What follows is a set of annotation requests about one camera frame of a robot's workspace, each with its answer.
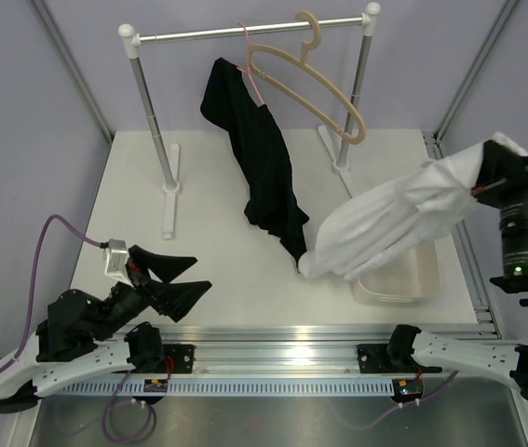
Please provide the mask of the white t shirt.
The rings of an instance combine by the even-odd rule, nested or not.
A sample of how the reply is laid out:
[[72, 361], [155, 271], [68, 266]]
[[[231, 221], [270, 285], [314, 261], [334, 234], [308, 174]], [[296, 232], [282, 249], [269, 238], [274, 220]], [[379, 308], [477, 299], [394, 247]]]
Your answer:
[[[528, 156], [502, 132], [488, 140]], [[353, 280], [422, 242], [445, 237], [477, 202], [471, 191], [484, 142], [430, 159], [410, 174], [347, 200], [321, 224], [313, 248], [297, 263], [299, 273], [305, 278], [333, 273]]]

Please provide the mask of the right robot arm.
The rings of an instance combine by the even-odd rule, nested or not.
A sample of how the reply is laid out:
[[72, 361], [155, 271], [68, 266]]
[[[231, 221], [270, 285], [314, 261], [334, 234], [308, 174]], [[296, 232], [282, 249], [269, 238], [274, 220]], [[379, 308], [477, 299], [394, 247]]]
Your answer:
[[[499, 212], [502, 274], [491, 283], [522, 294], [528, 310], [528, 154], [502, 134], [478, 146], [482, 161], [471, 194]], [[520, 392], [528, 400], [528, 345], [485, 345], [399, 324], [385, 344], [357, 347], [361, 373], [473, 373]]]

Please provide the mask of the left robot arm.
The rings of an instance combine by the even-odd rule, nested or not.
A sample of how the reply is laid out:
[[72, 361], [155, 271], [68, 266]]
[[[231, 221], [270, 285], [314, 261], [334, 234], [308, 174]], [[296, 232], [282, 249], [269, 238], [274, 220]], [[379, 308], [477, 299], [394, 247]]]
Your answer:
[[0, 414], [26, 411], [102, 374], [156, 371], [166, 358], [157, 327], [143, 322], [122, 338], [116, 333], [147, 308], [178, 322], [212, 286], [207, 280], [177, 282], [195, 257], [159, 255], [117, 239], [100, 247], [104, 274], [115, 280], [108, 297], [69, 289], [48, 306], [24, 347], [0, 359]]

